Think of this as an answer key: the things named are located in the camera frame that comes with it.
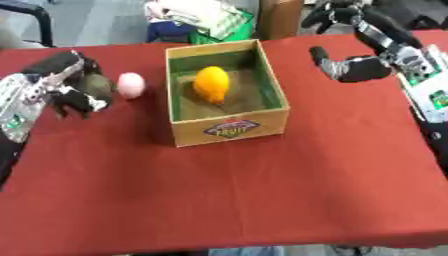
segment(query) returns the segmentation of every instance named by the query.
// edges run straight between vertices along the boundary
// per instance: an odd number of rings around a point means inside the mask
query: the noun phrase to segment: green crate
[[[214,38],[209,33],[201,33],[197,30],[188,35],[188,41],[191,44],[214,44],[239,40],[247,40],[252,37],[253,15],[250,12],[240,10],[244,17],[247,18],[246,23],[241,25],[236,31],[232,32],[224,39]]]

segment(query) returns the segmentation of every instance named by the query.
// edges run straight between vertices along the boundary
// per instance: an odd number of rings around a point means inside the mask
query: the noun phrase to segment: open box
[[[193,90],[196,73],[207,66],[230,77],[222,105]],[[289,104],[258,40],[167,49],[166,68],[177,147],[283,133]]]

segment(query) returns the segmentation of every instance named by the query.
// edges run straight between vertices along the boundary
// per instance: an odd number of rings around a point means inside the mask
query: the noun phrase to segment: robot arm
[[[303,21],[302,27],[350,25],[356,38],[375,55],[333,61],[323,48],[313,47],[314,63],[341,82],[379,79],[394,71],[427,144],[448,175],[448,55],[435,45],[423,47],[409,31],[371,6],[353,1],[344,4],[326,2]]]
[[[65,107],[70,107],[84,117],[111,104],[110,93],[90,95],[80,88],[85,79],[100,73],[95,61],[67,51],[0,81],[0,188],[47,104],[62,116],[67,115]]]

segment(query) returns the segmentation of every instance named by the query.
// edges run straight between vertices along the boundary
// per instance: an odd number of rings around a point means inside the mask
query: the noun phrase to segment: white ball
[[[117,90],[126,99],[139,97],[145,91],[145,80],[136,73],[124,73],[118,78]]]

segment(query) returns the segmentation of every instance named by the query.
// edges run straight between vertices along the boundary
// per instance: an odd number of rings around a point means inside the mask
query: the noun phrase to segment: table
[[[448,34],[425,32],[448,50]],[[0,252],[91,255],[255,244],[426,247],[448,242],[448,186],[397,81],[330,81],[308,48],[365,54],[350,35],[263,43],[291,105],[286,133],[182,149],[170,142],[164,50],[78,48],[154,88],[89,120],[39,120],[0,194]],[[2,75],[46,50],[0,53]]]

